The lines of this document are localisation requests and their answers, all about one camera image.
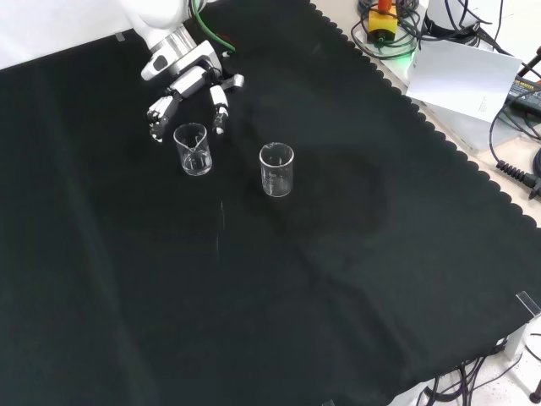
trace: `white table surface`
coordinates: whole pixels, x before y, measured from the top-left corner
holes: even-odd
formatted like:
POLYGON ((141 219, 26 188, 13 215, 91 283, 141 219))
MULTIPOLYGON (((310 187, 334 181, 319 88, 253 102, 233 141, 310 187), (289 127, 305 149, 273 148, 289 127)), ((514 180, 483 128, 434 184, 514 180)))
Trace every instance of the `white table surface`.
MULTIPOLYGON (((311 2, 324 16, 336 23, 338 28, 343 30, 344 34, 351 40, 350 30, 359 21, 357 0, 311 0, 311 2)), ((508 0, 505 2, 505 17, 502 21, 499 43, 508 52, 514 53, 517 57, 527 62, 535 56, 535 51, 541 45, 541 36, 539 35, 541 26, 532 20, 534 14, 538 19, 541 13, 541 2, 534 0, 521 0, 521 2, 531 3, 532 7, 536 8, 537 13, 534 13, 533 11, 535 10, 532 11, 530 8, 519 11, 513 5, 512 1, 508 0)), ((384 76, 405 94, 406 86, 381 61, 371 59, 377 65, 378 69, 383 72, 384 76)), ((427 107, 423 105, 419 105, 419 107, 420 112, 436 127, 436 130, 444 133, 447 140, 456 144, 458 150, 464 151, 449 136, 450 130, 427 107)), ((496 148, 496 153, 500 159, 511 165, 519 167, 523 171, 531 172, 533 157, 539 148, 541 148, 541 144, 521 135, 514 140, 509 140, 499 145, 496 148)), ((495 160, 490 154, 490 151, 482 151, 476 156, 468 156, 468 159, 477 163, 479 170, 486 172, 490 176, 490 179, 496 182, 501 190, 511 197, 512 203, 520 206, 523 213, 533 218, 538 227, 541 227, 541 199, 528 200, 529 189, 501 173, 495 167, 495 160)))

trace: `green cable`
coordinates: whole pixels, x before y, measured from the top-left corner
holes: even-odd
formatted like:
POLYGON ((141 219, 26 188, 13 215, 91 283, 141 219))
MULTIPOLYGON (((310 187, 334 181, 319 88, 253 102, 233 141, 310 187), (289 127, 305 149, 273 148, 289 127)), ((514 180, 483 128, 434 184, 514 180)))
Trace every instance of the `green cable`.
POLYGON ((231 45, 230 43, 228 42, 225 42, 223 41, 219 36, 217 36, 214 32, 212 32, 211 30, 209 30, 209 27, 207 27, 205 25, 205 23, 203 22, 203 20, 201 19, 201 17, 199 16, 199 10, 198 10, 198 6, 197 6, 197 3, 195 2, 195 0, 192 0, 194 2, 194 15, 195 15, 195 18, 197 19, 197 22, 199 23, 199 25, 201 26, 201 28, 203 29, 203 31, 206 33, 206 35, 208 35, 210 38, 212 38, 214 41, 216 42, 219 42, 221 43, 224 47, 226 47, 227 49, 235 52, 235 47, 233 45, 231 45))

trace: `white wall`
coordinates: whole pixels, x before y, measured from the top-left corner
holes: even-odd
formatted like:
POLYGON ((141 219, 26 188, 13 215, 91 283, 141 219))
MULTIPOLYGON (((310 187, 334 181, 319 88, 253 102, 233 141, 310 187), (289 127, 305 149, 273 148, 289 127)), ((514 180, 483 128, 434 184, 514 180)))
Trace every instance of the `white wall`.
POLYGON ((0 69, 131 28, 117 0, 2 0, 0 69))

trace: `yellow device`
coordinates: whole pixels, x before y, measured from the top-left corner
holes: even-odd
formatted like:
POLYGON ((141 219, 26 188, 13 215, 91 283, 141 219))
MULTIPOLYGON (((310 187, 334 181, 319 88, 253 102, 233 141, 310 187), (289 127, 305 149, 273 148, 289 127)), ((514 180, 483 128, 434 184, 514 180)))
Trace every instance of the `yellow device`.
MULTIPOLYGON (((386 2, 379 2, 378 9, 386 11, 387 13, 396 15, 396 6, 391 5, 387 10, 386 2)), ((370 10, 369 12, 369 27, 368 27, 368 40, 377 42, 381 40, 393 41, 396 35, 396 29, 398 28, 398 19, 392 15, 380 14, 377 10, 370 10)))

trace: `electronic device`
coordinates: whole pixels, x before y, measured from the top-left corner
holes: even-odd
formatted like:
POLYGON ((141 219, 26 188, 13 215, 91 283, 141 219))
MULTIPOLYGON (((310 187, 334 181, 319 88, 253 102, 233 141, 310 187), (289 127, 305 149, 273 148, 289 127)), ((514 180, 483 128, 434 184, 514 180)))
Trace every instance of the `electronic device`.
MULTIPOLYGON (((541 85, 517 76, 513 82, 513 85, 511 86, 511 89, 509 90, 507 101, 513 97, 521 95, 522 93, 535 90, 541 92, 541 85)), ((541 93, 532 93, 516 99, 512 105, 512 108, 514 110, 527 112, 535 117, 541 118, 541 93)))

